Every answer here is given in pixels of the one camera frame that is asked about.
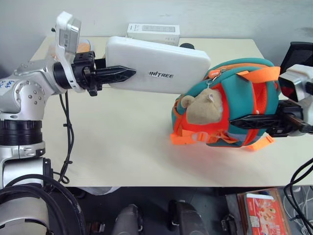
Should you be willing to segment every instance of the floor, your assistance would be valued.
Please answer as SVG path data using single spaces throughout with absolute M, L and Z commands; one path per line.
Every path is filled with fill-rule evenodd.
M 65 217 L 70 227 L 70 235 L 78 234 L 73 212 L 68 209 L 68 202 L 60 194 L 53 193 L 53 197 L 64 209 Z M 222 231 L 221 219 L 228 213 L 224 196 L 215 196 L 212 188 L 179 188 L 179 187 L 130 187 L 117 191 L 93 196 L 87 194 L 79 203 L 87 222 L 99 221 L 106 225 L 104 233 L 110 235 L 114 221 L 119 212 L 129 204 L 136 204 L 141 208 L 144 218 L 145 235 L 178 235 L 179 231 L 170 232 L 166 228 L 167 205 L 172 199 L 185 200 L 192 204 L 201 215 L 210 235 L 227 234 Z M 57 226 L 51 220 L 51 226 Z

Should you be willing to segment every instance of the toy backpack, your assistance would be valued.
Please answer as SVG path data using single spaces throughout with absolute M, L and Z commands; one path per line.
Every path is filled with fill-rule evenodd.
M 173 144 L 204 142 L 209 146 L 241 147 L 258 141 L 266 129 L 242 129 L 229 122 L 251 114 L 275 114 L 278 106 L 277 80 L 280 68 L 261 58 L 231 60 L 210 69 L 202 82 L 179 96 L 172 109 Z M 190 124 L 184 96 L 196 97 L 204 89 L 218 90 L 223 103 L 217 123 Z

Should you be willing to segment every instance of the white table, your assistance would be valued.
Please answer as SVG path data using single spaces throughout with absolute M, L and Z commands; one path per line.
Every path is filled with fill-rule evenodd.
M 98 58 L 107 38 L 88 38 Z M 32 60 L 43 59 L 53 38 L 46 38 Z M 212 66 L 262 57 L 249 39 L 181 39 L 206 51 Z M 171 109 L 176 94 L 105 88 L 97 97 L 69 93 L 75 144 L 67 176 L 70 186 L 280 186 L 312 157 L 313 137 L 276 139 L 257 152 L 244 148 L 213 148 L 204 144 L 175 146 Z M 67 152 L 66 119 L 58 96 L 47 102 L 43 120 L 46 158 L 59 171 Z M 302 184 L 312 184 L 312 176 Z

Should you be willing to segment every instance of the white wall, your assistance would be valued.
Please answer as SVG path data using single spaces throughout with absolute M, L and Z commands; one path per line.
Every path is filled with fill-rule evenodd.
M 82 36 L 179 24 L 182 37 L 252 38 L 277 65 L 290 41 L 313 41 L 313 0 L 0 0 L 0 77 L 32 57 L 63 10 L 82 21 Z

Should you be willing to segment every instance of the orange strap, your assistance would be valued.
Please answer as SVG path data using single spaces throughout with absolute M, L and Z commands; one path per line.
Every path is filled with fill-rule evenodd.
M 244 77 L 253 83 L 263 83 L 269 81 L 277 81 L 279 77 L 280 67 L 265 67 L 260 70 L 244 73 L 239 72 L 238 75 Z
M 269 144 L 273 143 L 275 140 L 267 135 L 261 139 L 259 139 L 257 142 L 247 146 L 246 148 L 252 151 L 257 151 L 261 148 L 264 148 L 265 146 L 268 146 Z
M 193 144 L 197 142 L 204 142 L 204 143 L 216 143 L 218 140 L 224 140 L 226 143 L 235 143 L 238 140 L 232 137 L 229 137 L 223 130 L 219 130 L 216 133 L 209 135 L 206 132 L 193 132 L 182 130 L 181 136 L 172 133 L 171 140 L 173 144 Z
M 182 115 L 177 112 L 176 108 L 178 107 L 178 105 L 179 105 L 179 103 L 183 97 L 184 97 L 183 95 L 180 95 L 180 97 L 178 97 L 178 99 L 175 101 L 175 104 L 173 106 L 173 113 L 176 116 L 176 121 L 174 124 L 174 132 L 178 133 L 178 134 L 181 134 L 181 124 L 180 123 L 181 123 Z

